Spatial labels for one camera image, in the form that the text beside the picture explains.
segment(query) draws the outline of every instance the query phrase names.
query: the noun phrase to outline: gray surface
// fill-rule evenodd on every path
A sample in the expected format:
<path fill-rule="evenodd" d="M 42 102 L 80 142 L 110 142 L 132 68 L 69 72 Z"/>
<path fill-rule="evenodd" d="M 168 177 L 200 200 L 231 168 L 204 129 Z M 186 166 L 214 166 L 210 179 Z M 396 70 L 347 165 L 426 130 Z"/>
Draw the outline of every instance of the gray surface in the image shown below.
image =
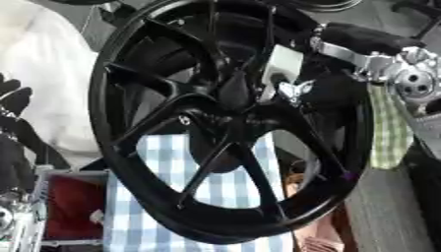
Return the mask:
<path fill-rule="evenodd" d="M 404 167 L 368 169 L 346 206 L 360 252 L 434 251 Z"/>
<path fill-rule="evenodd" d="M 87 22 L 90 7 L 63 6 L 47 0 L 34 0 L 68 18 L 79 30 Z M 148 0 L 128 0 L 141 6 Z M 427 19 L 416 12 L 405 10 L 392 13 L 395 1 L 364 0 L 358 6 L 341 13 L 310 14 L 321 22 L 352 23 L 399 35 L 416 34 Z M 112 28 L 94 13 L 84 35 L 91 47 L 99 50 Z M 441 52 L 441 31 L 425 41 L 431 50 Z M 278 145 L 298 152 L 299 146 L 284 134 L 276 136 Z M 404 169 L 384 171 L 369 169 L 355 192 L 347 200 L 349 215 L 360 252 L 430 252 L 426 231 L 410 189 Z"/>

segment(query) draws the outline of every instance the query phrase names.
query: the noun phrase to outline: black glove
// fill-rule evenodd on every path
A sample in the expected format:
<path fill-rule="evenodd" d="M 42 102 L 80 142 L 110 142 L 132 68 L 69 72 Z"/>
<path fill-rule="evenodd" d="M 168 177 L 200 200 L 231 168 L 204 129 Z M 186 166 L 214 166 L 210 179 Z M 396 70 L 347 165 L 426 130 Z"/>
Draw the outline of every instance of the black glove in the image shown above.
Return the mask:
<path fill-rule="evenodd" d="M 30 193 L 33 172 L 23 146 L 6 135 L 0 135 L 0 195 L 19 188 Z"/>
<path fill-rule="evenodd" d="M 31 102 L 32 89 L 22 88 L 18 80 L 5 82 L 0 74 L 0 130 L 15 136 L 18 142 L 36 154 L 35 164 L 52 164 L 55 168 L 69 168 L 69 163 L 52 147 L 44 143 L 30 123 L 20 115 Z"/>

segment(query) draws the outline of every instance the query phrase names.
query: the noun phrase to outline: white cloth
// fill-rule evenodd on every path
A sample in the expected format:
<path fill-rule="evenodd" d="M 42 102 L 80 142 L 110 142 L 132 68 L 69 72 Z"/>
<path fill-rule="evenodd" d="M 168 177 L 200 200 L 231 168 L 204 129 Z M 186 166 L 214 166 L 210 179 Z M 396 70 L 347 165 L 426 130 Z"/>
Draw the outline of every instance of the white cloth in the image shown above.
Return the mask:
<path fill-rule="evenodd" d="M 25 0 L 1 6 L 0 73 L 33 90 L 23 118 L 74 165 L 90 161 L 98 153 L 88 115 L 96 53 L 53 11 Z"/>

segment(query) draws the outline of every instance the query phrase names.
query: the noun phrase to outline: rim lip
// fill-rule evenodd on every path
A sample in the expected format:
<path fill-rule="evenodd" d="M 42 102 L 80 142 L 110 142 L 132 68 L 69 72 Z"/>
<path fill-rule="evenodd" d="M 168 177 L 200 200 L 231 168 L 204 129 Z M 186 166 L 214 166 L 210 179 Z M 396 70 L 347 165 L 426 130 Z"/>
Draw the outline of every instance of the rim lip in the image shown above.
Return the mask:
<path fill-rule="evenodd" d="M 97 5 L 97 4 L 116 2 L 117 0 L 49 0 L 49 1 L 59 4 L 69 4 L 69 5 Z"/>
<path fill-rule="evenodd" d="M 363 0 L 350 0 L 341 4 L 334 4 L 334 5 L 314 5 L 314 4 L 308 4 L 305 1 L 301 1 L 301 0 L 290 0 L 290 1 L 292 2 L 290 3 L 288 2 L 287 4 L 290 4 L 295 8 L 309 12 L 341 12 L 350 9 L 352 7 L 355 7 Z"/>
<path fill-rule="evenodd" d="M 153 5 L 149 5 L 143 10 L 139 11 L 137 15 L 132 17 L 129 22 L 126 23 L 121 29 L 117 30 L 111 37 L 111 39 L 106 43 L 103 51 L 100 53 L 95 67 L 94 67 L 94 73 L 91 80 L 91 89 L 90 89 L 90 110 L 91 110 L 91 121 L 94 128 L 94 133 L 96 135 L 98 144 L 101 148 L 101 151 L 106 159 L 106 161 L 109 162 L 110 166 L 112 167 L 112 170 L 115 172 L 115 174 L 118 176 L 118 178 L 121 178 L 122 182 L 125 184 L 127 188 L 137 197 L 137 199 L 140 201 L 140 203 L 143 205 L 144 208 L 149 210 L 149 214 L 151 214 L 157 221 L 163 223 L 168 228 L 174 230 L 177 233 L 184 234 L 185 236 L 192 236 L 196 240 L 201 240 L 201 235 L 207 235 L 207 233 L 210 234 L 210 236 L 219 238 L 220 240 L 226 240 L 229 241 L 214 241 L 214 243 L 231 243 L 232 240 L 243 240 L 247 238 L 256 238 L 257 235 L 261 235 L 262 232 L 265 232 L 267 235 L 271 234 L 278 234 L 284 231 L 287 231 L 286 226 L 294 226 L 294 227 L 300 227 L 302 225 L 305 225 L 309 223 L 310 220 L 317 219 L 323 215 L 325 215 L 327 212 L 331 211 L 333 207 L 335 207 L 341 200 L 343 200 L 347 194 L 352 190 L 352 188 L 355 186 L 356 182 L 351 182 L 347 184 L 340 184 L 337 186 L 336 183 L 332 184 L 329 188 L 326 188 L 329 190 L 329 192 L 332 192 L 335 188 L 340 188 L 339 191 L 334 191 L 335 194 L 331 197 L 327 197 L 326 200 L 323 200 L 321 204 L 315 206 L 316 209 L 314 209 L 314 213 L 307 213 L 308 215 L 299 216 L 297 219 L 291 221 L 290 223 L 285 223 L 278 226 L 264 226 L 263 228 L 259 228 L 259 231 L 256 230 L 255 225 L 247 225 L 247 226 L 238 226 L 240 228 L 234 227 L 234 232 L 238 236 L 231 236 L 231 226 L 229 228 L 225 228 L 224 226 L 218 227 L 218 226 L 209 226 L 206 227 L 200 226 L 199 223 L 194 223 L 193 221 L 185 220 L 183 217 L 175 216 L 173 218 L 174 220 L 180 220 L 174 221 L 172 220 L 169 215 L 166 215 L 164 213 L 159 213 L 158 211 L 155 211 L 152 206 L 155 204 L 155 202 L 158 199 L 153 199 L 152 195 L 149 195 L 148 193 L 145 193 L 143 191 L 140 191 L 138 188 L 138 185 L 143 184 L 143 179 L 139 178 L 136 173 L 130 174 L 130 172 L 127 172 L 128 170 L 124 170 L 124 166 L 129 167 L 130 165 L 126 160 L 123 160 L 123 158 L 116 156 L 115 150 L 110 146 L 111 140 L 110 140 L 110 125 L 108 125 L 106 115 L 105 113 L 102 113 L 105 111 L 105 98 L 103 98 L 105 95 L 105 89 L 107 86 L 107 83 L 105 81 L 105 76 L 103 72 L 102 63 L 104 60 L 109 58 L 115 58 L 117 53 L 114 53 L 115 51 L 120 51 L 122 48 L 122 45 L 125 44 L 124 39 L 119 39 L 124 36 L 130 35 L 130 33 L 133 31 L 133 26 L 137 25 L 137 22 L 140 18 L 146 17 L 147 15 L 151 16 L 158 16 L 161 14 L 161 12 L 166 12 L 169 9 L 181 7 L 186 4 L 191 3 L 202 3 L 204 1 L 201 0 L 182 0 L 182 1 L 168 1 L 168 2 L 161 2 L 156 3 Z M 98 100 L 95 99 L 95 95 L 100 94 L 100 97 Z M 357 119 L 358 124 L 361 125 L 365 124 L 367 127 L 365 127 L 365 132 L 359 133 L 357 135 L 358 138 L 364 138 L 364 136 L 367 136 L 367 142 L 369 142 L 369 139 L 371 141 L 371 138 L 369 138 L 368 135 L 372 135 L 372 131 L 369 130 L 369 126 L 371 125 L 372 118 L 371 111 L 370 111 L 370 103 L 366 106 L 366 103 L 362 105 L 358 110 L 357 113 Z M 366 163 L 367 161 L 367 154 L 370 151 L 370 142 L 367 145 L 364 145 L 363 148 L 361 148 L 361 152 L 365 154 L 364 156 L 361 155 L 359 158 L 356 158 L 357 160 L 355 162 L 357 163 Z M 138 181 L 134 181 L 133 183 L 126 183 L 129 179 L 138 178 Z M 218 208 L 214 206 L 207 205 L 208 208 Z"/>

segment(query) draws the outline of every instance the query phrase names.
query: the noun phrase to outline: bolt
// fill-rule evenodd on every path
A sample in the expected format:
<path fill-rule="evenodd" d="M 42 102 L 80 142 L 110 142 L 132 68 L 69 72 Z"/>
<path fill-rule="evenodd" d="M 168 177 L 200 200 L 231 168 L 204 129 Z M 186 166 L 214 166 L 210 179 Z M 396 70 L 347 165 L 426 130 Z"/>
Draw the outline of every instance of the bolt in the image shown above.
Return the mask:
<path fill-rule="evenodd" d="M 430 60 L 427 65 L 429 65 L 429 67 L 435 67 L 436 66 L 436 61 L 434 60 Z"/>
<path fill-rule="evenodd" d="M 179 121 L 181 122 L 182 125 L 185 125 L 185 126 L 188 126 L 191 123 L 190 118 L 188 118 L 185 115 L 180 115 L 179 116 Z"/>

